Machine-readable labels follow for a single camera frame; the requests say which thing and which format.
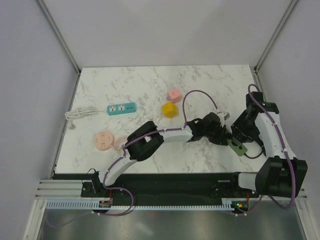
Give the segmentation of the green power strip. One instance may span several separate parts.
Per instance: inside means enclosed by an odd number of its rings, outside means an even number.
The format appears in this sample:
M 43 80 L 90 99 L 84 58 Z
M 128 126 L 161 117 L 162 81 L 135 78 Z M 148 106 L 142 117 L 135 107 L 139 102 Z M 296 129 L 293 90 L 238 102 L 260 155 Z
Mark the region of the green power strip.
M 248 149 L 237 139 L 232 138 L 232 139 L 228 139 L 228 146 L 239 156 L 243 156 Z

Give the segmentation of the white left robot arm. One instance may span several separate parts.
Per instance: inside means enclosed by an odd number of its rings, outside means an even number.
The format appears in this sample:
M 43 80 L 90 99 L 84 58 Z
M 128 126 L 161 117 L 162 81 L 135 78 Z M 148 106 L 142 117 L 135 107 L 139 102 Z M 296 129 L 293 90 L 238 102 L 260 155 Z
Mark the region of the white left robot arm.
M 121 174 L 134 163 L 150 158 L 162 144 L 197 142 L 205 137 L 215 145 L 228 145 L 232 134 L 227 131 L 225 120 L 229 117 L 227 112 L 210 112 L 176 128 L 160 128 L 152 120 L 148 121 L 128 136 L 117 160 L 107 169 L 93 174 L 92 191 L 99 197 L 106 196 Z

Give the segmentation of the teal power strip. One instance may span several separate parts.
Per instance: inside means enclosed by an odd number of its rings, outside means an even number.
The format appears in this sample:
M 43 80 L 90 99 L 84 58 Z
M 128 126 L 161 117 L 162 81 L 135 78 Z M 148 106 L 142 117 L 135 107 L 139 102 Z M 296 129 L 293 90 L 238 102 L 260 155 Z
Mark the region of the teal power strip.
M 106 107 L 106 111 L 109 116 L 117 116 L 117 115 L 135 113 L 137 111 L 137 107 L 134 102 L 128 102 L 128 103 L 108 105 Z

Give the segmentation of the yellow cube plug adapter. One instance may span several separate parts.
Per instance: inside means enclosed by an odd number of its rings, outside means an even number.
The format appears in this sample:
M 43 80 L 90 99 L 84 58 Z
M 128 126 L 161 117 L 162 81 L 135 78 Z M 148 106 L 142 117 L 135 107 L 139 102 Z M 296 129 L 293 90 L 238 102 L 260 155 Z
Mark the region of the yellow cube plug adapter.
M 164 105 L 162 105 L 161 111 L 166 118 L 173 118 L 178 115 L 178 108 L 172 102 L 167 102 Z

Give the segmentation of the pink cube plug adapter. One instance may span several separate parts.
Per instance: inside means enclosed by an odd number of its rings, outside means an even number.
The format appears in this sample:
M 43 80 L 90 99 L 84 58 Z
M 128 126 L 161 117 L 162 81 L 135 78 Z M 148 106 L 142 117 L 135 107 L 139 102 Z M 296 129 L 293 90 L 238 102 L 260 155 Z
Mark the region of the pink cube plug adapter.
M 177 89 L 174 88 L 172 90 L 169 90 L 167 92 L 167 98 L 166 98 L 169 102 L 173 103 L 173 104 L 177 104 L 178 102 L 181 101 L 182 99 L 182 94 L 181 92 Z

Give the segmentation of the pink round power socket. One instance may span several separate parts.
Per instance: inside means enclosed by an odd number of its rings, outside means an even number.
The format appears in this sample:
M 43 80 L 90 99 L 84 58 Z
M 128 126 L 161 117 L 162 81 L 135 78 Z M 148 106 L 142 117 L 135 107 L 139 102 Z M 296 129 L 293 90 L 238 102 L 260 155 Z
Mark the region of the pink round power socket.
M 114 146 L 115 138 L 110 131 L 100 131 L 95 134 L 93 144 L 99 151 L 107 151 Z

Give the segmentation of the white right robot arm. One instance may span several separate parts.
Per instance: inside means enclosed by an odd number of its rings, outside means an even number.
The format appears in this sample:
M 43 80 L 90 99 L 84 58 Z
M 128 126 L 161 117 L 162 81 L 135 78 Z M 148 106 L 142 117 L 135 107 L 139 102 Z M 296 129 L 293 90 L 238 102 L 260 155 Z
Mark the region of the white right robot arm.
M 272 197 L 297 197 L 308 165 L 297 158 L 290 148 L 280 124 L 277 105 L 266 102 L 259 91 L 246 95 L 246 109 L 231 125 L 234 142 L 256 142 L 266 156 L 266 161 L 256 173 L 239 172 L 237 179 L 229 184 L 235 197 L 247 189 L 259 195 Z

